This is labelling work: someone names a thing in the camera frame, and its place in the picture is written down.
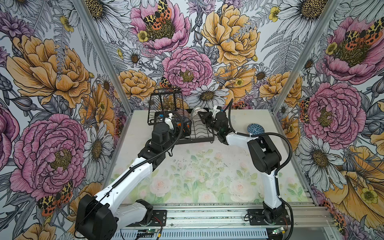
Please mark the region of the red patterned ceramic bowl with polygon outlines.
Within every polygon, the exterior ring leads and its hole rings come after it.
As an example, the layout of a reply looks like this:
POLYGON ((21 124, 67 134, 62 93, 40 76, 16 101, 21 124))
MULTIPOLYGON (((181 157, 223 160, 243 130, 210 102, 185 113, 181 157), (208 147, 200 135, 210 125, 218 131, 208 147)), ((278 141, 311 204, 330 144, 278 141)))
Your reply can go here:
POLYGON ((187 110, 179 109, 177 112, 182 117, 190 118, 190 113, 187 110))

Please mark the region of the white brown lattice bowl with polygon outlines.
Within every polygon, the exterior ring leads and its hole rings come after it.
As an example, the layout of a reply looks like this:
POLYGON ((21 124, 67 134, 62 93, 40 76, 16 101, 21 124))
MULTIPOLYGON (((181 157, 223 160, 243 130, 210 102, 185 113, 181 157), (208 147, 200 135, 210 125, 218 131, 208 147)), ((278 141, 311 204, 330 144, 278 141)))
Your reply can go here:
POLYGON ((191 117, 194 121, 199 121, 200 120, 200 115, 199 113, 206 113, 207 110, 205 110, 204 108, 200 108, 200 107, 196 107, 192 110, 191 112, 191 117))

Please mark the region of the dark blue patterned bowl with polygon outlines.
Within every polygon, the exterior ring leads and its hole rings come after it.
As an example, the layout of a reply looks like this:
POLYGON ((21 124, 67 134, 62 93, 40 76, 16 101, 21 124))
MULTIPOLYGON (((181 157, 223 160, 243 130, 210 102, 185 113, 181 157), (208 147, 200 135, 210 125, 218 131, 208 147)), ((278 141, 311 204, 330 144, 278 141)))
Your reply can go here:
POLYGON ((259 124, 249 124, 247 131, 250 135, 260 135, 265 133, 265 129, 259 124))

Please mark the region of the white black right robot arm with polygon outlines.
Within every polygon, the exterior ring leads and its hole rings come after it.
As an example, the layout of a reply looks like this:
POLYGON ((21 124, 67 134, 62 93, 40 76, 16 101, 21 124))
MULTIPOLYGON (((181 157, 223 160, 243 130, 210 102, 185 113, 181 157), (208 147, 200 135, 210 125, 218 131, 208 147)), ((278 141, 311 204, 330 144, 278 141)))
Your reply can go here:
POLYGON ((278 133, 245 134, 235 131, 231 123, 230 113, 219 111, 199 112, 202 123, 214 134, 219 141, 227 146, 237 146, 249 151, 254 167, 261 173, 264 186, 263 211, 261 215, 248 213, 254 220, 262 220, 268 225, 277 224, 280 219, 290 217, 288 221, 294 224, 292 207, 280 195, 279 171, 292 159, 293 148, 290 141, 278 133), (288 157, 282 163, 282 155, 271 137, 278 137, 288 148, 288 157))

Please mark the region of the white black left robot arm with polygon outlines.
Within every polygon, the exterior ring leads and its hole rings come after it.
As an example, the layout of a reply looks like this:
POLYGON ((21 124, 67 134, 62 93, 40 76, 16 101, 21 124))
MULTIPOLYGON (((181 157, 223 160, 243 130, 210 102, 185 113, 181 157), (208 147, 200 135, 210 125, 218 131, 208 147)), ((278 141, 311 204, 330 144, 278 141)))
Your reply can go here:
POLYGON ((130 192, 172 154, 183 135, 184 120, 179 113, 169 112, 156 124, 152 137, 139 152, 133 164, 112 184, 96 193, 81 198, 75 222, 75 238, 110 240, 120 229, 131 224, 146 225, 151 221, 153 206, 144 200, 122 208, 130 192))

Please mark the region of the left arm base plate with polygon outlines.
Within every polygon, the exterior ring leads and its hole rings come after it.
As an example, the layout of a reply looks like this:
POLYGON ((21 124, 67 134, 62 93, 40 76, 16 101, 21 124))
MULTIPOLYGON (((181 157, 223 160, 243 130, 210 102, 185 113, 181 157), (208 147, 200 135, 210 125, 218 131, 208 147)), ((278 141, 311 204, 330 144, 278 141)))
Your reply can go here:
POLYGON ((167 210, 153 210, 153 215, 149 226, 151 227, 165 227, 167 222, 167 210))

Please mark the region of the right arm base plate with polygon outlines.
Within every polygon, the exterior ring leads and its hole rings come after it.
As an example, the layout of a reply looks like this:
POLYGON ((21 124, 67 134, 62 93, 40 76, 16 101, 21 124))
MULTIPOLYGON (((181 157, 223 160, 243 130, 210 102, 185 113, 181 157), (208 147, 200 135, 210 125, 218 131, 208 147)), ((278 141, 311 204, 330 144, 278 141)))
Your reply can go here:
POLYGON ((250 222, 251 226, 272 226, 272 225, 283 225, 288 226, 291 223, 291 218, 288 212, 285 211, 282 216, 278 217, 271 222, 267 221, 267 217, 264 215, 262 209, 248 209, 247 214, 244 217, 246 222, 250 222))

